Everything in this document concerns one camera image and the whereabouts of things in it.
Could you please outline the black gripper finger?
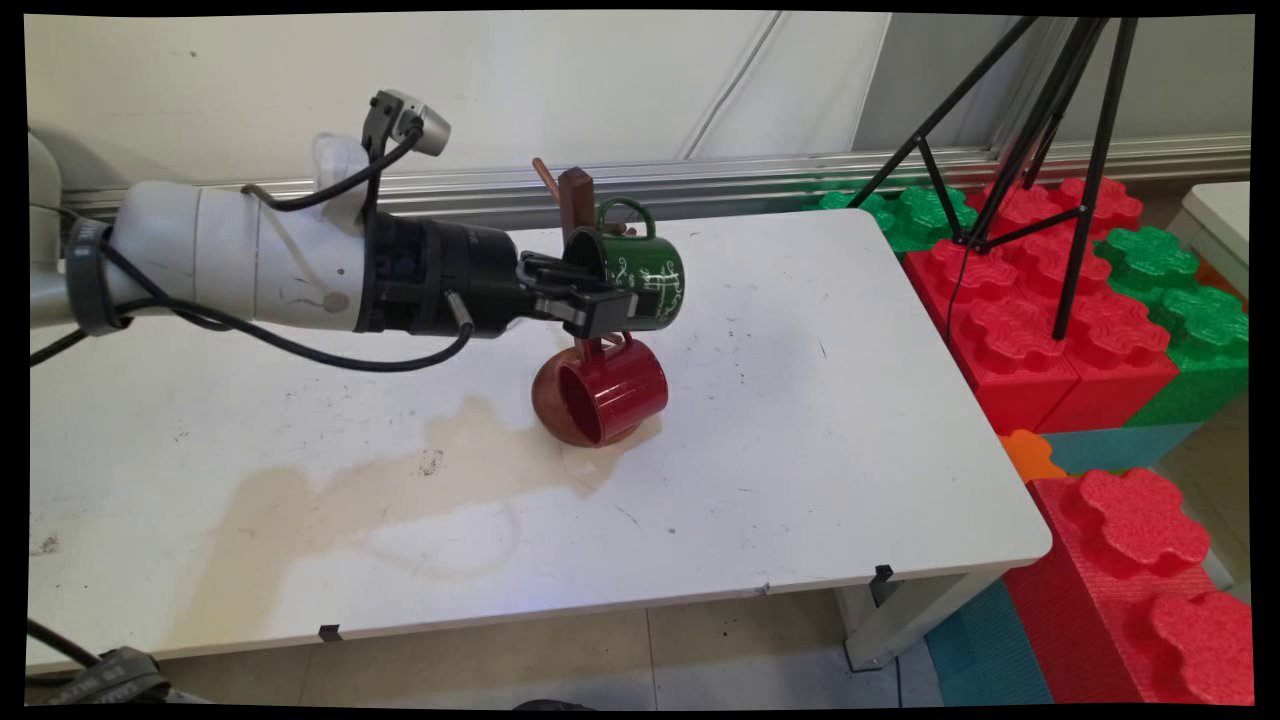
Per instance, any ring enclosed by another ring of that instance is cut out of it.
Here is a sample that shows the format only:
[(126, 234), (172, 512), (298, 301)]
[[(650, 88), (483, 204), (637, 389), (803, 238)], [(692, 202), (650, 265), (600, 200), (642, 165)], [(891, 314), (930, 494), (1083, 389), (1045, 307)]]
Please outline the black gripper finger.
[(604, 292), (612, 288), (603, 272), (543, 252), (521, 252), (517, 279), (532, 293)]
[(558, 322), (562, 329), (576, 340), (590, 340), (625, 332), (637, 302), (637, 295), (628, 291), (572, 290), (556, 297), (536, 295), (532, 309), (525, 316), (540, 322)]

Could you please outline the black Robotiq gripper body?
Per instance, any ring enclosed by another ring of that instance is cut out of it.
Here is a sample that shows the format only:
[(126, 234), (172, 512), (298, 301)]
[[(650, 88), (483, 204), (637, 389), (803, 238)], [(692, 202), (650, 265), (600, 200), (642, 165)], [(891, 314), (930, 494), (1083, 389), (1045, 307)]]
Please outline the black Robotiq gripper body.
[(448, 293), (461, 297), (476, 338), (495, 338), (531, 314), (516, 245), (503, 231), (375, 213), (365, 238), (366, 333), (453, 336), (458, 324)]

